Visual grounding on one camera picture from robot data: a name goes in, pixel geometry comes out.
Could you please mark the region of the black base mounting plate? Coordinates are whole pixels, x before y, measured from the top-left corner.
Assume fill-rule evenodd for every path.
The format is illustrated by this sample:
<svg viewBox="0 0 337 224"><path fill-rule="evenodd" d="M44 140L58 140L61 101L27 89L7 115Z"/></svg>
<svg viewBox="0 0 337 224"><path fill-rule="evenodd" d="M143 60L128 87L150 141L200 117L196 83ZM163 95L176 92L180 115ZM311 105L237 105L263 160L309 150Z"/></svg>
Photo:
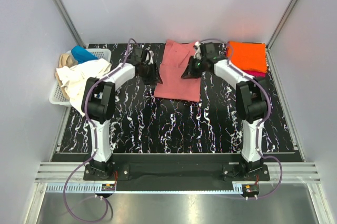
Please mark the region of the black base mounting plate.
<svg viewBox="0 0 337 224"><path fill-rule="evenodd" d="M266 164L248 172L240 154L113 154L104 164L91 161L84 179L116 181L117 191L224 191L232 182L270 181Z"/></svg>

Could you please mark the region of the right aluminium frame post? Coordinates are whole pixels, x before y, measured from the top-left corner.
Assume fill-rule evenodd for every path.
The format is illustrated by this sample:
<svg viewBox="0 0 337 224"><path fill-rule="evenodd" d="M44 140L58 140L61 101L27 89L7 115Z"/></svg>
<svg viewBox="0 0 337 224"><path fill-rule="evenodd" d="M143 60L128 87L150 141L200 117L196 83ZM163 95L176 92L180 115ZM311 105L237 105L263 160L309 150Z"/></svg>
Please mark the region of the right aluminium frame post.
<svg viewBox="0 0 337 224"><path fill-rule="evenodd" d="M284 28L287 20L289 19L289 17L291 16L294 8L296 7L297 3L299 2L299 0L290 0L290 2L288 3L280 21L278 22L271 38L269 39L267 45L266 45L266 49L267 51L270 51L272 46L274 45L274 43L276 42L276 39L278 38L278 36L280 35L282 29Z"/></svg>

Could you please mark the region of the salmon pink t-shirt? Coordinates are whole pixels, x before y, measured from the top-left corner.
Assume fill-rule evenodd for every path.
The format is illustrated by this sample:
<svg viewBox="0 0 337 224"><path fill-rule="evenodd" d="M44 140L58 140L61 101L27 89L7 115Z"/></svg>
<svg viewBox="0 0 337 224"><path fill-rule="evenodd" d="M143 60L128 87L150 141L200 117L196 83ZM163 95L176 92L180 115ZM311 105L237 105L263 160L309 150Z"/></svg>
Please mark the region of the salmon pink t-shirt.
<svg viewBox="0 0 337 224"><path fill-rule="evenodd" d="M154 96L156 98L200 101L201 79L181 78L190 57L195 53L193 45L194 43L166 41L160 65L160 77L163 83L155 87Z"/></svg>

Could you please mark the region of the left aluminium frame post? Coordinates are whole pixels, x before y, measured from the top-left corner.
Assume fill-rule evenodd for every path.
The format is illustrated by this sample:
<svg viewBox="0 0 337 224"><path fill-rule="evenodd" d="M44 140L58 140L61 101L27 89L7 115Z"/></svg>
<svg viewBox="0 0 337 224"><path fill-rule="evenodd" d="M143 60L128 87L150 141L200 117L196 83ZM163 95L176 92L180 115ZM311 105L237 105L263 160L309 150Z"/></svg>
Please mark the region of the left aluminium frame post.
<svg viewBox="0 0 337 224"><path fill-rule="evenodd" d="M82 40L79 32L77 31L64 3L62 0L52 0L56 6L56 8L58 9L65 25L67 26L71 36L73 37L73 39L75 40L76 44L81 46L81 47L87 47L87 45L84 43L84 41Z"/></svg>

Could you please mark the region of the blue t-shirt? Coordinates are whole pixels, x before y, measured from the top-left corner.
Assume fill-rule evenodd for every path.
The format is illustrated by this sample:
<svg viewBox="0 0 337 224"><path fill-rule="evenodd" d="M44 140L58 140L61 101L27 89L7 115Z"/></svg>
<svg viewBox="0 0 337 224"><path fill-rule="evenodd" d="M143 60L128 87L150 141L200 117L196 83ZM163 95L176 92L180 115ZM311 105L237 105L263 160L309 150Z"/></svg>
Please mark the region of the blue t-shirt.
<svg viewBox="0 0 337 224"><path fill-rule="evenodd" d="M78 45L71 49L71 54L73 58L78 62L78 64L82 64L88 61L93 61L93 60L98 59L88 50Z"/></svg>

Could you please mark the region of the beige t-shirt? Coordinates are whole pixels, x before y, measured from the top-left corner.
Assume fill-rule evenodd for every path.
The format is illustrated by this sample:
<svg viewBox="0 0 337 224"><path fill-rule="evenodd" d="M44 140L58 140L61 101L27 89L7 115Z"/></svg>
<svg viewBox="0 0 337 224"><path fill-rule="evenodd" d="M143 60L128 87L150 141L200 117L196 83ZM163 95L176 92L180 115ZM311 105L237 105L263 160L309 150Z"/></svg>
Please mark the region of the beige t-shirt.
<svg viewBox="0 0 337 224"><path fill-rule="evenodd" d="M60 56L59 62L58 62L58 69L63 68L64 66L72 67L78 64L78 61L73 58L73 56L70 53L64 53ZM57 72L55 72L55 78L58 82L59 87L64 90L63 83L60 80L60 77Z"/></svg>

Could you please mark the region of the white t-shirt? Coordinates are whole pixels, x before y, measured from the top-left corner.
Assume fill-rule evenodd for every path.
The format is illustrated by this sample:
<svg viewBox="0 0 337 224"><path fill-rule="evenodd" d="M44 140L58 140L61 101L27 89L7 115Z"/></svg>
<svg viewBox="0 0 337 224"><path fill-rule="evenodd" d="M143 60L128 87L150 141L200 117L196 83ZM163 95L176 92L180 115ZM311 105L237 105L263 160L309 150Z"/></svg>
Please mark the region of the white t-shirt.
<svg viewBox="0 0 337 224"><path fill-rule="evenodd" d="M72 67L64 66L56 69L56 73L64 87L68 99L73 108L75 108L82 116L82 100L86 81L90 78L102 78L111 70L111 63L105 59L91 60Z"/></svg>

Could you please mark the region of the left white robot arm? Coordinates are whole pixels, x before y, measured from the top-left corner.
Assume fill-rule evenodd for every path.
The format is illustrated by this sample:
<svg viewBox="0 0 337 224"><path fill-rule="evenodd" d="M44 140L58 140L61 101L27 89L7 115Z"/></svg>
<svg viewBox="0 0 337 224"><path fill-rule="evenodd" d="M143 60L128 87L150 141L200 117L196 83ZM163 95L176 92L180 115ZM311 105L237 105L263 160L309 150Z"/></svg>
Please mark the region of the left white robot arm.
<svg viewBox="0 0 337 224"><path fill-rule="evenodd" d="M133 45L124 60L103 77L86 81L81 109L90 125L92 152L84 161L84 180L108 180L117 177L110 147L110 122L115 113L116 90L139 76L146 85L162 84L154 53Z"/></svg>

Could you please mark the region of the white plastic laundry basket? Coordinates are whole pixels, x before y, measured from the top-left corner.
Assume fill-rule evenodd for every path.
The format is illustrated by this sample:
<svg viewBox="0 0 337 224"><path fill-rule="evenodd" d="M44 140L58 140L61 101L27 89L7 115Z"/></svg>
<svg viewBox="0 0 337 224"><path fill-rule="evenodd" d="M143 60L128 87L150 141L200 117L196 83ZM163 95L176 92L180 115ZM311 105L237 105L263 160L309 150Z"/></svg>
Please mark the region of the white plastic laundry basket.
<svg viewBox="0 0 337 224"><path fill-rule="evenodd" d="M96 56L98 59L105 59L110 62L111 59L111 51L106 48L86 48L86 50ZM62 105L66 107L71 107L71 104L68 99L63 95L61 88L55 80L51 93L49 95L49 102L53 105Z"/></svg>

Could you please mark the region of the folded orange t-shirt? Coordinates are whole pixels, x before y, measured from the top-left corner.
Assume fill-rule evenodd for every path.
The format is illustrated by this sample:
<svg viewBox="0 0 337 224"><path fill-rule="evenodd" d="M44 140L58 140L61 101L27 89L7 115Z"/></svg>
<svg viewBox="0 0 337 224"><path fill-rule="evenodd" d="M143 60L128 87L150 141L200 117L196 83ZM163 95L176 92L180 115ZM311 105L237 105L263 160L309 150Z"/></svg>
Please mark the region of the folded orange t-shirt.
<svg viewBox="0 0 337 224"><path fill-rule="evenodd" d="M247 43L229 41L227 56L230 62L242 71L267 72L265 43Z"/></svg>

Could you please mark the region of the aluminium frame post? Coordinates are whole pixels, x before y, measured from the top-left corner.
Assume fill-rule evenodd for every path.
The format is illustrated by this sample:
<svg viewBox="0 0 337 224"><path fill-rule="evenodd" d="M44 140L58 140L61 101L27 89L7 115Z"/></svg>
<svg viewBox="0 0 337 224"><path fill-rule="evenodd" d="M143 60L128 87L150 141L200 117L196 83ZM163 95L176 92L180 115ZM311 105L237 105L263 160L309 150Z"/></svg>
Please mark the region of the aluminium frame post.
<svg viewBox="0 0 337 224"><path fill-rule="evenodd" d="M266 49L267 51L270 51L272 46L274 45L274 43L276 42L276 39L278 38L278 36L280 35L282 29L284 28L287 20L289 19L289 17L291 16L294 8L296 7L297 3L299 2L299 0L290 0L290 2L288 3L280 21L278 22L271 38L269 39L267 45L266 45Z"/></svg>
<svg viewBox="0 0 337 224"><path fill-rule="evenodd" d="M75 40L76 44L81 46L81 47L87 47L87 45L84 43L84 41L82 40L79 32L77 31L64 3L62 0L52 0L56 6L56 8L58 9L65 25L67 26L71 36L73 37L73 39Z"/></svg>

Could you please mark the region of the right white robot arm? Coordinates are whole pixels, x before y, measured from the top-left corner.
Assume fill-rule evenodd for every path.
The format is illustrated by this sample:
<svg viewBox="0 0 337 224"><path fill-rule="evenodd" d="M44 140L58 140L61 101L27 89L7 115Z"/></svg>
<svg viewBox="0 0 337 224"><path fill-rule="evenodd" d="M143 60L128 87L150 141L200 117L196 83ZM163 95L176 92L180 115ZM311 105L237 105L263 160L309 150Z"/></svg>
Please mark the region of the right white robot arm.
<svg viewBox="0 0 337 224"><path fill-rule="evenodd" d="M236 113L243 123L241 159L233 168L224 168L226 180L255 181L263 174L262 130L271 113L271 103L265 90L265 79L253 77L235 66L230 52L221 57L211 40L197 41L195 54L189 58L182 79L198 79L206 71L225 80L235 89Z"/></svg>

